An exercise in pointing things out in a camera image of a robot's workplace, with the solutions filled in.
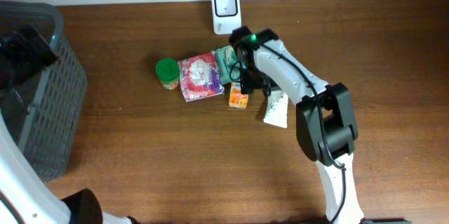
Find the orange tissue pack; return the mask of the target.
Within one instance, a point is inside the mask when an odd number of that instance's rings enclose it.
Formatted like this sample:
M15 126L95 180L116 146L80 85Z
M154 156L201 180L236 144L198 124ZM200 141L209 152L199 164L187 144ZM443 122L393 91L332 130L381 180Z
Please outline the orange tissue pack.
M247 105L248 94L242 94L240 83L232 82L229 93L229 106L239 109L246 109Z

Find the white floral cream tube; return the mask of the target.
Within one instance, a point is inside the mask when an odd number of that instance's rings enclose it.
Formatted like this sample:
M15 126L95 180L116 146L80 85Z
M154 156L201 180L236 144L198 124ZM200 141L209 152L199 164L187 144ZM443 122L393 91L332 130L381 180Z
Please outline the white floral cream tube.
M274 90L268 97L267 109L263 122L286 129L288 127L289 97L282 90Z

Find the pink purple tissue pack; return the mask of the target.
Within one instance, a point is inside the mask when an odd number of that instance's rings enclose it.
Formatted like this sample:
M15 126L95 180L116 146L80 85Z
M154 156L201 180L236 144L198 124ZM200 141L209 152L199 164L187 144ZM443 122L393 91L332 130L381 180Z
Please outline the pink purple tissue pack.
M187 102L224 93L214 53L180 60L177 64L180 68L180 89Z

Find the green lid jar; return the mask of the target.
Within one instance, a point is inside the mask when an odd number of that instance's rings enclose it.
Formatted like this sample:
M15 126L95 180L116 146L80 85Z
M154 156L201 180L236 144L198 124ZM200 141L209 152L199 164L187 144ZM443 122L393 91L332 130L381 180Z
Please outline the green lid jar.
M180 68L172 58L164 58L157 62L156 75L166 89L173 90L180 84Z

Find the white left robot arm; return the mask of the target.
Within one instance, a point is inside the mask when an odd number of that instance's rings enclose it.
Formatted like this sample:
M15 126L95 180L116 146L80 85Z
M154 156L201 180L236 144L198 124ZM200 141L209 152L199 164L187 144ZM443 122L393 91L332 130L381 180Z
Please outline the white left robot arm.
M1 91L24 83L57 60L55 51L32 25L3 35ZM1 118L1 222L132 224L137 220L104 212L87 188L58 199L25 159Z

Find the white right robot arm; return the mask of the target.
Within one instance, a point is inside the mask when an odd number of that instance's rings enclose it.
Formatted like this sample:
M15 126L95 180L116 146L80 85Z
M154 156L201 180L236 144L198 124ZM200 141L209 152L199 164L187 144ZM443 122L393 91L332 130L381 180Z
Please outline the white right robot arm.
M296 111L296 137L319 171L328 223L362 223L353 175L358 126L348 88L311 73L271 29L253 33L246 26L229 38L238 58L241 91L265 96L283 91Z

